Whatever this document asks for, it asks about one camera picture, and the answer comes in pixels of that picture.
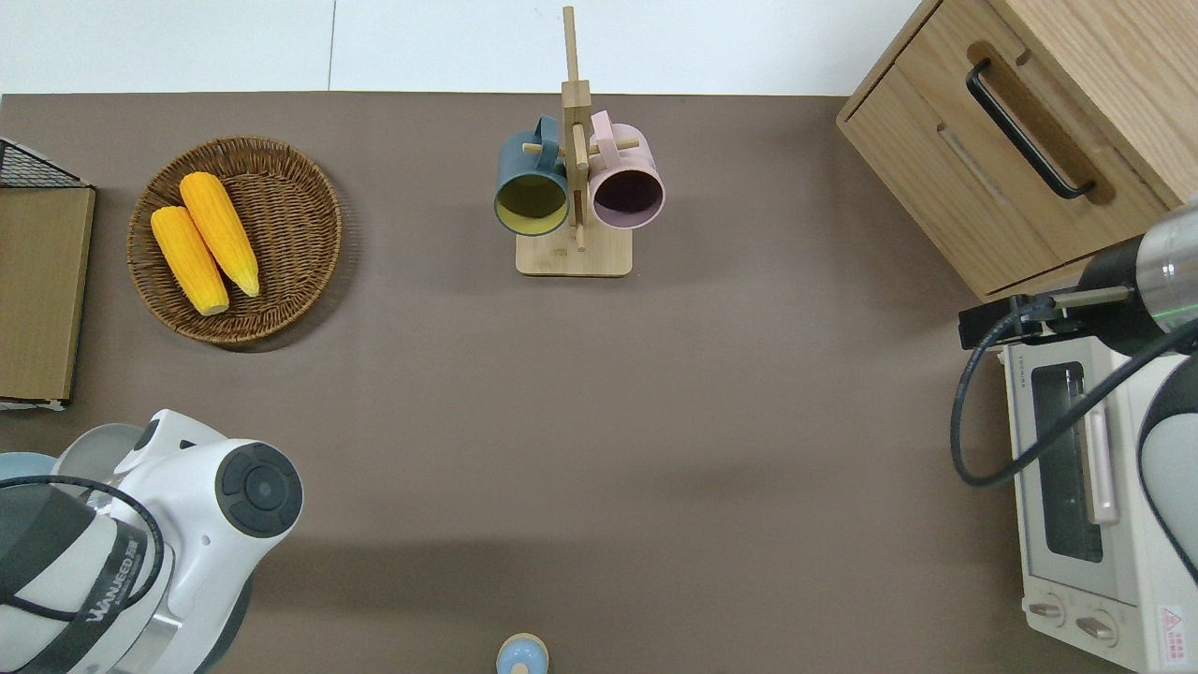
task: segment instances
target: dark teal mug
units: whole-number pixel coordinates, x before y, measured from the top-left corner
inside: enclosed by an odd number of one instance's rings
[[[525,151],[526,144],[540,146],[540,152]],[[521,236],[549,233],[565,221],[568,194],[557,120],[543,115],[536,129],[516,133],[500,150],[495,215]]]

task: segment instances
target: black cable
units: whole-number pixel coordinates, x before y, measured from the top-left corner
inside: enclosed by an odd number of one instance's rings
[[[961,451],[961,415],[964,411],[966,393],[969,390],[969,381],[978,370],[978,364],[981,363],[985,352],[993,347],[998,341],[999,334],[1009,329],[1016,321],[1022,320],[1023,316],[1048,308],[1051,304],[1046,305],[1046,303],[1051,300],[1051,298],[1046,298],[1041,302],[1034,302],[1018,306],[994,323],[994,327],[992,327],[990,332],[982,336],[981,342],[979,342],[978,347],[974,348],[969,357],[969,363],[966,364],[964,372],[961,374],[961,382],[957,384],[957,393],[952,400],[952,415],[949,420],[949,450],[952,454],[952,466],[957,469],[957,475],[960,475],[961,479],[969,486],[999,487],[1005,485],[1021,470],[1030,466],[1031,462],[1040,459],[1040,456],[1043,455],[1058,438],[1064,436],[1070,429],[1073,427],[1075,424],[1081,421],[1082,418],[1085,417],[1085,413],[1094,409],[1094,406],[1099,405],[1099,402],[1109,396],[1115,388],[1131,378],[1131,376],[1139,372],[1145,365],[1155,360],[1161,354],[1198,339],[1198,320],[1192,320],[1174,332],[1157,336],[1157,339],[1145,347],[1144,351],[1132,357],[1131,360],[1111,374],[1111,377],[1107,377],[1099,383],[1099,385],[1090,393],[1083,395],[1081,401],[1069,408],[1069,411],[1065,412],[1065,414],[1061,415],[1055,424],[1041,433],[1040,438],[1037,438],[1036,442],[1027,449],[1027,451],[1021,454],[1018,459],[991,475],[974,475],[973,473],[969,473],[968,468],[966,468],[964,457]]]
[[[133,512],[138,514],[138,517],[140,517],[141,521],[145,522],[146,529],[150,532],[150,538],[155,545],[155,557],[153,557],[153,563],[150,566],[150,575],[146,577],[145,583],[141,585],[140,590],[129,596],[126,606],[133,606],[139,601],[141,601],[141,599],[145,597],[147,594],[150,594],[150,590],[153,589],[155,583],[158,581],[158,575],[162,572],[162,565],[167,555],[167,548],[165,548],[165,542],[162,539],[162,529],[158,527],[158,521],[155,520],[153,515],[151,515],[150,511],[146,510],[144,505],[138,503],[138,500],[134,499],[133,497],[117,490],[116,487],[104,485],[103,482],[96,482],[95,480],[87,480],[85,478],[72,478],[68,475],[30,475],[25,478],[0,480],[0,490],[7,490],[8,487],[20,487],[24,485],[68,485],[71,487],[84,487],[87,490],[93,490],[96,492],[102,492],[104,494],[108,494],[114,499],[117,499],[119,502],[129,506],[133,510]],[[62,623],[69,623],[79,615],[79,612],[69,613],[65,611],[55,611],[53,608],[40,606],[22,600],[19,597],[6,596],[4,599],[5,603],[8,603],[14,608],[19,608],[22,611],[32,613],[35,615],[41,615],[42,618],[49,618],[50,620],[60,620]]]

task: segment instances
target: oven knob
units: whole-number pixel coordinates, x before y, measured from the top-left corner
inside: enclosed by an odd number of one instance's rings
[[[1058,627],[1065,624],[1065,605],[1061,603],[1060,597],[1054,594],[1045,595],[1043,601],[1029,602],[1023,600],[1024,607],[1028,613],[1033,615],[1039,615],[1041,618],[1047,618]]]
[[[1051,603],[1029,603],[1028,611],[1045,618],[1060,618],[1060,607]]]
[[[1102,642],[1107,648],[1119,643],[1119,631],[1115,629],[1115,621],[1105,611],[1099,609],[1094,612],[1094,615],[1078,618],[1077,626],[1087,634]]]

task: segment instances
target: corn cob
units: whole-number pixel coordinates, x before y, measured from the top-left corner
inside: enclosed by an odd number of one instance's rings
[[[211,172],[189,172],[179,190],[217,263],[242,292],[256,297],[258,259],[220,178]]]
[[[200,232],[183,206],[165,206],[150,215],[150,229],[175,280],[202,315],[229,308],[229,291]]]

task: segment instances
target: wooden mug tree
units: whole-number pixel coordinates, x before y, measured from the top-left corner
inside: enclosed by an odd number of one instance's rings
[[[633,232],[599,221],[589,207],[587,174],[591,156],[599,148],[587,145],[591,125],[591,83],[579,79],[577,43],[574,36],[574,7],[563,10],[565,19],[565,69],[562,83],[562,144],[569,194],[569,226],[558,226],[541,236],[516,236],[516,268],[528,275],[627,275],[633,271]],[[622,140],[621,148],[637,141]],[[540,152],[540,145],[525,144],[525,152]]]

